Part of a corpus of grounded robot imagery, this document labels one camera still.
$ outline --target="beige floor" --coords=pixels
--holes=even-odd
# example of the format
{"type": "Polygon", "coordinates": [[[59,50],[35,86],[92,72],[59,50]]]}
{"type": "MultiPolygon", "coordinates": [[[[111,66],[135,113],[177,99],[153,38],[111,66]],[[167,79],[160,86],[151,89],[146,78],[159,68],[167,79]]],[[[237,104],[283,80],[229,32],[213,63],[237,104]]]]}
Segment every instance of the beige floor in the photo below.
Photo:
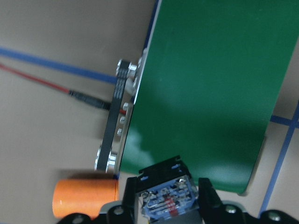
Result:
{"type": "MultiPolygon", "coordinates": [[[[114,75],[120,58],[136,63],[140,57],[153,4],[154,0],[5,0],[0,8],[0,47],[114,75]]],[[[111,84],[3,56],[0,62],[105,100],[112,98],[111,84]]],[[[54,186],[69,170],[93,169],[108,112],[3,71],[0,80],[0,223],[53,224],[54,186]]],[[[299,44],[274,115],[292,118],[298,86],[299,44]]],[[[258,215],[287,130],[269,123],[248,195],[219,192],[222,199],[241,202],[258,215]]],[[[296,129],[268,207],[297,219],[298,145],[296,129]]]]}

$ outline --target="red wire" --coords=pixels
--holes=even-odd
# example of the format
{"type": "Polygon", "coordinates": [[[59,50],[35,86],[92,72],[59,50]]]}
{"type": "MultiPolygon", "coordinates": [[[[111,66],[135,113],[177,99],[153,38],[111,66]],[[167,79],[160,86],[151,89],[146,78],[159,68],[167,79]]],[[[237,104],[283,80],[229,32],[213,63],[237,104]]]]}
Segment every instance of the red wire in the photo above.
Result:
{"type": "Polygon", "coordinates": [[[61,92],[67,93],[67,94],[68,94],[69,91],[70,91],[69,89],[67,89],[67,88],[65,88],[65,87],[63,87],[63,86],[60,86],[60,85],[57,85],[57,84],[48,82],[48,81],[46,81],[46,80],[43,80],[43,79],[41,79],[41,78],[37,78],[37,77],[34,77],[34,76],[32,76],[32,75],[26,74],[26,73],[24,73],[24,72],[15,70],[15,69],[10,68],[10,67],[7,67],[7,66],[5,66],[5,65],[3,65],[3,64],[1,64],[1,63],[0,63],[0,69],[5,70],[5,71],[8,71],[8,72],[13,73],[13,74],[18,75],[18,76],[21,76],[21,77],[23,77],[23,78],[25,78],[25,79],[29,79],[29,80],[32,80],[32,81],[34,81],[34,82],[37,82],[37,83],[46,85],[46,86],[48,86],[48,87],[51,87],[51,88],[53,88],[53,89],[56,89],[56,90],[58,90],[58,91],[61,91],[61,92]]]}

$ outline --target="screw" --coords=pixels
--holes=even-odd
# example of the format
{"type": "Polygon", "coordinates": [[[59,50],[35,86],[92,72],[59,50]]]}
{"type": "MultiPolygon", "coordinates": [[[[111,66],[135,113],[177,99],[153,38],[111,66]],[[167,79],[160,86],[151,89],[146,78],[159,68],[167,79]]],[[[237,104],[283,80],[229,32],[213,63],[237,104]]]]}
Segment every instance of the screw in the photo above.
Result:
{"type": "Polygon", "coordinates": [[[118,135],[118,136],[121,136],[121,134],[122,134],[122,129],[119,128],[119,129],[117,130],[117,135],[118,135]]]}
{"type": "Polygon", "coordinates": [[[116,207],[114,209],[113,213],[116,214],[116,215],[121,215],[123,213],[122,207],[121,206],[116,207]]]}
{"type": "Polygon", "coordinates": [[[123,125],[124,123],[125,123],[125,120],[126,120],[126,117],[121,117],[121,119],[120,119],[120,123],[123,125]]]}
{"type": "Polygon", "coordinates": [[[124,111],[127,111],[129,108],[129,103],[124,103],[122,108],[124,111]]]}
{"type": "Polygon", "coordinates": [[[80,224],[84,221],[84,218],[81,215],[78,215],[75,217],[72,221],[73,224],[80,224]]]}
{"type": "Polygon", "coordinates": [[[269,219],[271,219],[273,221],[277,221],[278,222],[278,221],[281,220],[279,214],[277,214],[276,212],[273,212],[273,211],[270,211],[269,214],[268,214],[268,216],[269,216],[269,219]]]}
{"type": "Polygon", "coordinates": [[[235,214],[237,212],[237,209],[233,205],[227,205],[225,211],[231,214],[235,214]]]}

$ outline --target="blue line on floor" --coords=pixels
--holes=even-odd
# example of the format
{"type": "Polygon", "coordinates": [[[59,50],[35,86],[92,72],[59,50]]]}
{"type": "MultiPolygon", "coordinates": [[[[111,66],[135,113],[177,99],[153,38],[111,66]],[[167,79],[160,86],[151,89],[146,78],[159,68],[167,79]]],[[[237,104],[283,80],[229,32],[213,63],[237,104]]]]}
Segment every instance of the blue line on floor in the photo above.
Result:
{"type": "Polygon", "coordinates": [[[292,122],[292,120],[290,120],[290,119],[282,118],[282,117],[275,116],[275,115],[271,116],[270,121],[274,122],[274,123],[281,124],[281,125],[287,125],[287,126],[290,126],[291,122],[292,122]]]}
{"type": "Polygon", "coordinates": [[[79,67],[75,67],[75,66],[55,62],[55,61],[51,61],[51,60],[48,60],[48,59],[45,59],[42,57],[37,57],[37,56],[21,53],[21,52],[11,50],[11,49],[6,49],[3,47],[0,47],[0,55],[4,56],[4,57],[9,57],[9,58],[12,58],[15,60],[40,65],[40,66],[50,68],[50,69],[55,69],[55,70],[75,74],[78,76],[83,76],[86,78],[96,79],[96,80],[99,80],[102,82],[107,82],[107,83],[112,83],[112,84],[116,83],[116,77],[113,77],[113,76],[110,76],[107,74],[103,74],[103,73],[99,73],[99,72],[91,71],[91,70],[87,70],[87,69],[82,69],[79,67]]]}
{"type": "Polygon", "coordinates": [[[266,195],[263,199],[262,207],[260,209],[260,215],[261,215],[262,212],[266,211],[266,209],[268,207],[269,200],[270,200],[272,192],[274,190],[274,186],[275,186],[276,180],[278,178],[280,169],[282,167],[286,152],[287,152],[288,147],[290,145],[293,133],[295,131],[295,128],[298,126],[298,119],[299,119],[299,104],[297,104],[297,107],[296,107],[295,113],[293,115],[293,118],[291,120],[291,124],[289,126],[288,132],[286,133],[284,143],[283,143],[282,148],[280,150],[280,154],[279,154],[278,160],[276,162],[271,180],[269,182],[269,185],[268,185],[268,188],[267,188],[267,191],[266,191],[266,195]]]}

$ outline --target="orange cylinder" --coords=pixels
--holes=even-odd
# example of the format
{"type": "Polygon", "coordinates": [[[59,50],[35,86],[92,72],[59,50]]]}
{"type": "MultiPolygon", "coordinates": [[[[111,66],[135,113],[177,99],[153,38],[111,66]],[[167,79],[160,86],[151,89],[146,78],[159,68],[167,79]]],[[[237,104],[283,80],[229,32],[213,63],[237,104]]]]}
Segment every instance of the orange cylinder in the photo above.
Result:
{"type": "Polygon", "coordinates": [[[53,214],[63,218],[78,212],[96,218],[104,204],[119,200],[118,194],[118,180],[114,179],[61,180],[54,190],[53,214]]]}

